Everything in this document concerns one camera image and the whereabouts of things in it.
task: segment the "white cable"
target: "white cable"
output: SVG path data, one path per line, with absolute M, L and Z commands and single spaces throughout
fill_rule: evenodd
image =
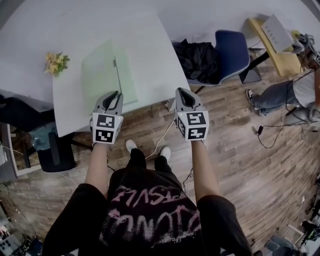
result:
M 75 183 L 73 179 L 71 179 L 71 178 L 69 178 L 69 177 L 67 177 L 67 176 L 64 176 L 63 174 L 61 174 L 61 173 L 59 173 L 59 172 L 57 172 L 57 174 L 59 174 L 59 175 L 65 177 L 65 178 L 69 179 L 69 180 L 72 181 L 76 186 L 78 186 L 78 184 Z
M 169 125 L 168 129 L 166 129 L 164 135 L 162 135 L 162 137 L 161 137 L 161 138 L 158 140 L 158 142 L 156 143 L 154 151 L 153 151 L 150 155 L 148 155 L 145 159 L 151 157 L 151 156 L 157 151 L 159 142 L 164 138 L 164 136 L 166 136 L 167 132 L 169 131 L 170 127 L 174 124 L 174 121 L 175 121 L 175 120 L 176 120 L 176 110 L 174 110 L 173 120 L 172 120 L 171 124 Z
M 189 176 L 186 178 L 186 196 L 189 197 Z
M 3 146 L 4 148 L 8 149 L 8 150 L 11 150 L 11 149 L 8 148 L 7 146 L 4 146 L 4 145 L 2 145 L 2 146 Z M 21 154 L 21 155 L 24 155 L 24 154 L 20 153 L 19 151 L 14 150 L 13 148 L 12 148 L 12 150 L 13 150 L 14 152 L 17 152 L 17 153 Z M 34 160 L 34 161 L 37 161 L 38 163 L 40 163 L 38 160 L 33 159 L 33 158 L 31 158 L 30 156 L 28 156 L 28 158 L 30 158 L 31 160 Z

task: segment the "sneaker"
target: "sneaker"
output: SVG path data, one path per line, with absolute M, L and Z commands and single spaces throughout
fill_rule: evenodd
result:
M 264 118 L 264 117 L 266 117 L 266 116 L 267 116 L 267 114 L 260 108 L 260 109 L 259 109 L 259 117 Z
M 161 149 L 160 156 L 165 157 L 166 160 L 169 161 L 169 159 L 170 159 L 170 157 L 171 157 L 171 149 L 170 149 L 170 147 L 164 146 L 164 147 Z
M 253 104 L 253 102 L 252 102 L 252 98 L 253 98 L 253 96 L 255 95 L 255 94 L 252 92 L 252 90 L 246 89 L 246 90 L 245 90 L 245 95 L 246 95 L 246 98 L 248 99 L 248 101 L 250 102 L 250 104 L 252 105 L 253 110 L 258 110 L 259 108 L 256 107 L 256 106 Z
M 128 140 L 125 142 L 125 146 L 126 146 L 126 149 L 129 151 L 129 153 L 131 153 L 131 150 L 137 148 L 136 143 L 135 143 L 132 139 L 128 139 Z

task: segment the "black office chair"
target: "black office chair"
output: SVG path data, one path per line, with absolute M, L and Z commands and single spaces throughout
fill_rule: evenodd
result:
M 0 122 L 16 127 L 24 132 L 31 132 L 55 121 L 54 110 L 38 112 L 28 104 L 14 97 L 4 98 L 0 95 Z M 58 137 L 56 133 L 48 134 L 50 148 L 39 150 L 38 158 L 44 172 L 56 173 L 73 169 L 76 166 L 71 144 L 92 149 L 73 140 L 74 134 Z M 24 162 L 30 168 L 29 156 L 36 152 L 34 147 L 23 148 Z

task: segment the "blue chair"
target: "blue chair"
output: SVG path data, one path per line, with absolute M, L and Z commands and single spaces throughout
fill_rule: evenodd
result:
M 243 33 L 218 30 L 215 32 L 215 49 L 219 52 L 220 79 L 217 84 L 202 83 L 198 80 L 187 79 L 190 85 L 201 86 L 195 93 L 204 87 L 214 87 L 242 71 L 250 64 L 250 55 L 246 38 Z

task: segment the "person sitting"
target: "person sitting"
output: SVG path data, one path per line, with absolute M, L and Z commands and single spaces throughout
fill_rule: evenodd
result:
M 269 86 L 261 95 L 255 94 L 251 89 L 245 91 L 252 108 L 258 111 L 260 117 L 281 109 L 285 104 L 308 108 L 315 102 L 320 109 L 320 69 L 315 63 L 311 68 L 315 71 L 298 79 L 289 80 Z

